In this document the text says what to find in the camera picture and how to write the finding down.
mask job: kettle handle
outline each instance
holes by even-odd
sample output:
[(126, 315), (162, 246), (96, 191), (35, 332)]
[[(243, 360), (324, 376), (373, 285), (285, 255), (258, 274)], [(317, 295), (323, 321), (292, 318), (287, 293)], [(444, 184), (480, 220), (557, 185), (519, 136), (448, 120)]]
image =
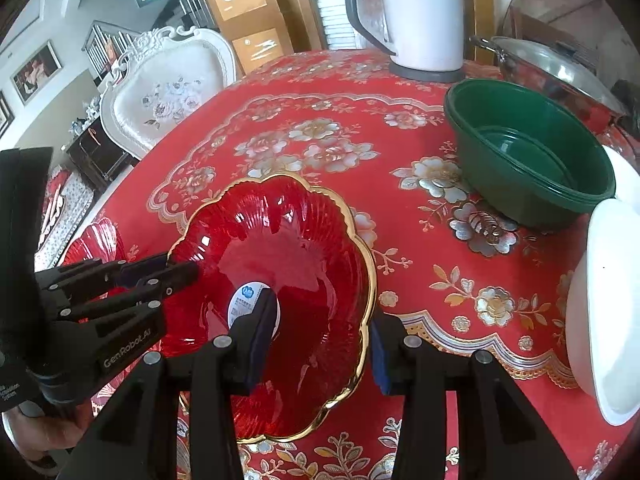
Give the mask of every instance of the kettle handle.
[(344, 2), (347, 7), (347, 17), (349, 19), (349, 22), (351, 23), (351, 27), (357, 30), (385, 54), (396, 56), (397, 54), (395, 52), (393, 52), (391, 49), (389, 49), (388, 46), (386, 46), (386, 44), (376, 38), (373, 33), (362, 24), (360, 15), (358, 14), (358, 0), (344, 0)]

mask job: scalloped bowl edge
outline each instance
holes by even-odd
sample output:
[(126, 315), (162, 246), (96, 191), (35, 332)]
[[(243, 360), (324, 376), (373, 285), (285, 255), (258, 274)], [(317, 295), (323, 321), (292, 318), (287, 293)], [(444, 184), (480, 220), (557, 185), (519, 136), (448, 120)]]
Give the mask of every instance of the scalloped bowl edge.
[(210, 206), (211, 204), (219, 202), (222, 199), (222, 197), (226, 195), (227, 191), (229, 191), (233, 186), (236, 186), (237, 184), (242, 184), (243, 182), (255, 182), (257, 184), (262, 184), (271, 178), (277, 178), (277, 177), (283, 177), (283, 176), (292, 178), (295, 181), (297, 181), (297, 183), (302, 184), (302, 186), (308, 192), (320, 193), (329, 197), (329, 199), (331, 199), (332, 202), (334, 202), (335, 205), (338, 206), (344, 218), (344, 223), (347, 229), (347, 236), (356, 245), (356, 247), (358, 248), (358, 250), (360, 251), (360, 254), (364, 259), (364, 263), (367, 266), (367, 277), (369, 279), (369, 291), (367, 296), (367, 306), (364, 312), (364, 316), (360, 321), (360, 355), (358, 357), (358, 364), (356, 365), (355, 371), (353, 375), (350, 377), (348, 384), (342, 389), (342, 391), (338, 395), (336, 395), (332, 399), (329, 399), (324, 403), (324, 405), (322, 405), (322, 407), (320, 408), (320, 411), (318, 412), (314, 420), (304, 430), (286, 437), (278, 437), (278, 436), (273, 436), (268, 434), (261, 434), (251, 438), (240, 438), (238, 439), (238, 444), (258, 444), (259, 442), (263, 442), (265, 440), (270, 440), (272, 442), (286, 443), (286, 442), (293, 442), (301, 438), (305, 438), (307, 435), (311, 434), (322, 424), (322, 422), (324, 422), (329, 412), (335, 406), (340, 404), (340, 402), (347, 399), (358, 387), (358, 384), (360, 383), (360, 380), (362, 379), (362, 376), (364, 374), (364, 366), (365, 366), (366, 357), (367, 357), (367, 350), (369, 349), (369, 323), (373, 315), (373, 309), (376, 302), (376, 291), (378, 288), (376, 264), (374, 262), (371, 251), (369, 250), (368, 245), (364, 243), (362, 238), (358, 236), (358, 233), (355, 228), (354, 220), (353, 220), (353, 215), (351, 214), (351, 210), (349, 209), (349, 206), (344, 201), (344, 199), (340, 195), (338, 195), (335, 191), (332, 191), (331, 189), (327, 189), (321, 186), (312, 186), (304, 178), (300, 177), (295, 173), (289, 173), (288, 171), (281, 171), (278, 173), (270, 174), (263, 178), (254, 178), (254, 177), (248, 176), (248, 177), (239, 178), (238, 180), (233, 181), (231, 184), (225, 187), (225, 189), (217, 197), (215, 197), (215, 199), (211, 200), (210, 202), (204, 203), (199, 208), (197, 208), (196, 211), (194, 211), (194, 213), (189, 218), (189, 222), (187, 224), (187, 228), (184, 231), (184, 235), (178, 238), (178, 240), (171, 246), (171, 249), (169, 250), (169, 253), (167, 255), (167, 260), (171, 258), (171, 255), (174, 252), (174, 249), (178, 246), (178, 244), (180, 244), (186, 238), (191, 222), (198, 215), (198, 213), (204, 208)]

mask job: red glass bowl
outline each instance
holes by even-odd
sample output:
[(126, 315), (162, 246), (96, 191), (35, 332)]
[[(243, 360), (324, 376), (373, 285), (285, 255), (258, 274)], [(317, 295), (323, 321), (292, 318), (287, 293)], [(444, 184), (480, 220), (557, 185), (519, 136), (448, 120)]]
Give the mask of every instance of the red glass bowl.
[(108, 218), (103, 218), (89, 224), (82, 235), (71, 242), (62, 264), (69, 265), (93, 258), (100, 258), (106, 264), (123, 260), (124, 257), (124, 244), (116, 226)]
[(228, 308), (249, 282), (271, 287), (280, 322), (262, 381), (233, 397), (239, 442), (303, 438), (348, 397), (364, 369), (376, 271), (349, 207), (294, 174), (232, 184), (191, 217), (170, 252), (198, 281), (164, 302), (161, 351), (194, 351), (228, 331)]

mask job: white bowl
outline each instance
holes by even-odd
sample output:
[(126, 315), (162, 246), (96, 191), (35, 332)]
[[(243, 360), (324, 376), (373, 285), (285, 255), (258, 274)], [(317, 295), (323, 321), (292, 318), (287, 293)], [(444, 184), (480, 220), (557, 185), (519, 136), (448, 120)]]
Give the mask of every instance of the white bowl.
[(566, 305), (566, 346), (578, 385), (613, 426), (640, 409), (640, 215), (601, 202)]
[(609, 146), (603, 146), (616, 176), (615, 197), (629, 204), (640, 215), (640, 174), (625, 158)]

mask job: dining table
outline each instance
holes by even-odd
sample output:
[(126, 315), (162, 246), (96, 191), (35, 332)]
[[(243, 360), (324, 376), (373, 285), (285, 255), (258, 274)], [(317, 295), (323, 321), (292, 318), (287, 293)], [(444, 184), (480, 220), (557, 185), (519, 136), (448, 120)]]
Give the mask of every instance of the dining table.
[[(168, 251), (191, 215), (239, 178), (289, 171), (335, 191), (375, 260), (378, 306), (441, 351), (491, 352), (546, 422), (577, 477), (593, 480), (634, 420), (607, 424), (596, 400), (578, 387), (567, 357), (567, 295), (586, 249), (589, 217), (543, 233), (494, 210), (460, 168), (443, 110), (450, 85), (395, 76), (388, 64), (377, 51), (348, 50), (293, 54), (264, 65), (189, 117), (176, 118), (95, 222), (115, 227), (122, 254), (114, 258), (133, 262)], [(500, 78), (496, 67), (471, 61), (465, 72)], [(159, 112), (172, 120), (166, 110)], [(601, 137), (632, 157), (618, 132)], [(486, 224), (497, 226), (499, 236), (495, 230), (488, 235)], [(95, 413), (124, 375), (94, 396)], [(389, 479), (403, 401), (383, 396), (367, 365), (353, 395), (308, 436), (239, 445), (244, 478)], [(464, 452), (454, 405), (451, 394), (447, 480), (457, 478)], [(177, 425), (181, 479), (190, 478), (188, 423), (183, 404)]]

